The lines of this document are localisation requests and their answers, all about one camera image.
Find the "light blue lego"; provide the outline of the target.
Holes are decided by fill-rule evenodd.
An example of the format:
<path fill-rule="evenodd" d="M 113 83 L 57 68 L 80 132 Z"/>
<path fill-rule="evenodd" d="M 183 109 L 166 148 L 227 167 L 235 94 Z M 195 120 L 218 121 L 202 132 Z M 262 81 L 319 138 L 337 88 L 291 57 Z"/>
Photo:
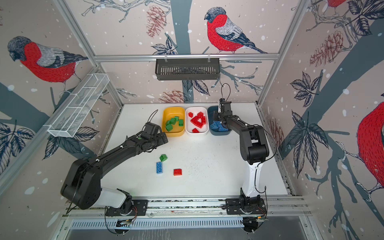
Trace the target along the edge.
<path fill-rule="evenodd" d="M 218 132 L 219 129 L 220 129 L 220 126 L 221 126 L 221 122 L 220 121 L 213 121 L 213 123 L 210 124 L 210 129 L 213 130 L 213 131 Z"/>

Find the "red long lego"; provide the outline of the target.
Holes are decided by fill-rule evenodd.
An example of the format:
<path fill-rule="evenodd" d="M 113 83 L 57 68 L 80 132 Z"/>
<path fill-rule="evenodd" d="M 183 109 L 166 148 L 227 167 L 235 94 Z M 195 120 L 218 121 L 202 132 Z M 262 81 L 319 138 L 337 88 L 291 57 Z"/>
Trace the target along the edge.
<path fill-rule="evenodd" d="M 195 116 L 194 118 L 191 119 L 191 122 L 192 122 L 193 124 L 198 123 L 198 122 L 199 122 L 199 117 L 198 117 L 198 116 Z"/>

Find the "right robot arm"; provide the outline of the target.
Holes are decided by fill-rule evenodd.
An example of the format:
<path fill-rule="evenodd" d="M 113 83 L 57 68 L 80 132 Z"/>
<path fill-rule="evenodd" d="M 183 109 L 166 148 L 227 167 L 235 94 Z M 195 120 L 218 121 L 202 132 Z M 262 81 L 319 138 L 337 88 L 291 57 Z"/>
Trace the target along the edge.
<path fill-rule="evenodd" d="M 226 199 L 223 209 L 228 215 L 260 215 L 268 212 L 267 188 L 259 186 L 261 169 L 270 155 L 265 129 L 260 125 L 251 125 L 233 114 L 231 102 L 221 98 L 218 111 L 213 119 L 223 127 L 239 135 L 240 153 L 248 164 L 246 178 L 236 199 Z"/>

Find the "teal plastic bin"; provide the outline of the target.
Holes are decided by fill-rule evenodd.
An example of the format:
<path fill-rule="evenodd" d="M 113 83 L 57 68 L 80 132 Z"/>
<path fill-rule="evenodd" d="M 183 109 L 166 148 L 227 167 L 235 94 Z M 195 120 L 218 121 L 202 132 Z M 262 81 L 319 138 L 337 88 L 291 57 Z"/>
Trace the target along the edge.
<path fill-rule="evenodd" d="M 209 129 L 210 129 L 210 124 L 213 123 L 213 113 L 217 111 L 218 111 L 218 106 L 211 106 L 208 108 Z M 228 132 L 216 132 L 210 129 L 210 132 L 214 136 L 226 136 L 230 134 L 231 130 Z"/>

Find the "yellow plastic bin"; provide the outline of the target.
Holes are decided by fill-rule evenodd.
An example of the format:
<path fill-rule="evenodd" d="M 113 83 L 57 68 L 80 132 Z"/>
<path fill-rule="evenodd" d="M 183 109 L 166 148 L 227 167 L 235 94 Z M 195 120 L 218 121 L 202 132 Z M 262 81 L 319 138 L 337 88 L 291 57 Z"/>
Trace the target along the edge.
<path fill-rule="evenodd" d="M 173 125 L 173 130 L 168 132 L 166 125 L 170 124 L 170 120 L 174 117 L 184 120 L 184 126 L 179 126 L 179 121 Z M 182 107 L 169 107 L 163 111 L 162 131 L 166 133 L 167 137 L 180 137 L 185 131 L 185 109 Z"/>

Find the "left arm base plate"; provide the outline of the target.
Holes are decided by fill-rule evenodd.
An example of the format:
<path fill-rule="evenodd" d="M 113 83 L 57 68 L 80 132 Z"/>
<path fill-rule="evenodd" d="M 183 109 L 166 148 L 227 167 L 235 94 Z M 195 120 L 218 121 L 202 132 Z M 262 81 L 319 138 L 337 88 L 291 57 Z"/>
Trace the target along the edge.
<path fill-rule="evenodd" d="M 125 217 L 125 216 L 145 216 L 148 200 L 126 200 L 121 207 L 113 208 L 108 206 L 106 210 L 107 217 Z"/>

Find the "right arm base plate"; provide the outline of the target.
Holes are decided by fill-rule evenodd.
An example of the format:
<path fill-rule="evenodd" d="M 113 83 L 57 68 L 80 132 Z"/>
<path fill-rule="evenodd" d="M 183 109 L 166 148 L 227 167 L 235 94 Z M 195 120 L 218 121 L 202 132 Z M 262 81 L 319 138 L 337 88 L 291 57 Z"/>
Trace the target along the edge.
<path fill-rule="evenodd" d="M 228 215 L 265 215 L 267 206 L 262 198 L 249 198 L 241 202 L 239 199 L 226 199 L 223 206 Z"/>

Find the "white plastic bin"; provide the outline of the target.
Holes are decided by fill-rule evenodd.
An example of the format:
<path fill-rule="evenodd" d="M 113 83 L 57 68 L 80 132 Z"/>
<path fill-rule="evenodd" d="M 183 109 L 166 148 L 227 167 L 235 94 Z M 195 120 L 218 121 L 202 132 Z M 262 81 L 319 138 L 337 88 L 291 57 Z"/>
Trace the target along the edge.
<path fill-rule="evenodd" d="M 203 126 L 202 129 L 196 127 L 192 122 L 191 122 L 191 119 L 189 117 L 189 112 L 193 113 L 193 117 L 194 118 L 195 116 L 197 116 L 197 114 L 199 112 L 203 112 L 204 113 L 204 116 L 206 117 L 206 120 L 207 120 L 207 123 Z M 206 135 L 209 131 L 209 122 L 208 122 L 208 111 L 206 108 L 204 107 L 189 107 L 186 109 L 186 117 L 185 117 L 185 126 L 186 126 L 186 132 L 187 134 L 191 135 L 191 136 L 203 136 L 203 135 Z M 199 131 L 199 133 L 193 133 L 192 130 L 193 129 L 197 129 Z"/>

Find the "green rounded lego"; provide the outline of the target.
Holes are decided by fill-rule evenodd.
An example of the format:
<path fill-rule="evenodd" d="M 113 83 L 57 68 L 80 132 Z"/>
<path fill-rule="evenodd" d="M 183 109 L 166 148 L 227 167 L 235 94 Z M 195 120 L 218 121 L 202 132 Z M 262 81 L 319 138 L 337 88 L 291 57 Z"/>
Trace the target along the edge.
<path fill-rule="evenodd" d="M 167 130 L 168 132 L 172 131 L 172 130 L 173 130 L 173 125 L 172 125 L 172 124 L 168 124 L 168 125 L 166 125 L 166 130 Z"/>

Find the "red lego bottom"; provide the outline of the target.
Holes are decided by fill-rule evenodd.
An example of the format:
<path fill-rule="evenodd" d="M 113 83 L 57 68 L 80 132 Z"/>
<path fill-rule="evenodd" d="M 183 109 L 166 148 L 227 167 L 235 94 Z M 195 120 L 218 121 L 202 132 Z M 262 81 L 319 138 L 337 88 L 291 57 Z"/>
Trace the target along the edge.
<path fill-rule="evenodd" d="M 182 169 L 174 169 L 174 176 L 181 176 L 182 174 Z"/>

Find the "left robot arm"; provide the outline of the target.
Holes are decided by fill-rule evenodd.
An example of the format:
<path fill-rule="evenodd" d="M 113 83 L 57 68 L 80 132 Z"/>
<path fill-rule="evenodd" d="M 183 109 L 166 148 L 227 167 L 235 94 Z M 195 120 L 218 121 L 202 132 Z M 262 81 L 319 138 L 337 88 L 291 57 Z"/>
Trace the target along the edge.
<path fill-rule="evenodd" d="M 168 138 L 157 124 L 147 122 L 139 133 L 126 137 L 125 141 L 112 150 L 90 160 L 78 159 L 70 167 L 61 188 L 61 195 L 81 210 L 97 205 L 121 208 L 128 205 L 131 196 L 122 190 L 107 190 L 101 186 L 101 179 L 124 161 L 141 153 L 150 153 L 167 144 Z"/>

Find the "blue lego diagonal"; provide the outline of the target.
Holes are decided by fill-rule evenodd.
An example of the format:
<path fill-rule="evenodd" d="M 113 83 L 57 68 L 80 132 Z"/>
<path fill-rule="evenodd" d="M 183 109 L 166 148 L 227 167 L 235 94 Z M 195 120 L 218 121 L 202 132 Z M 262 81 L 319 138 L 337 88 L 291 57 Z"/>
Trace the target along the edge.
<path fill-rule="evenodd" d="M 223 126 L 221 126 L 221 127 L 218 128 L 218 131 L 219 131 L 219 132 L 228 132 L 228 131 L 230 131 L 230 130 L 227 129 L 227 128 L 225 128 L 225 127 L 223 127 Z"/>

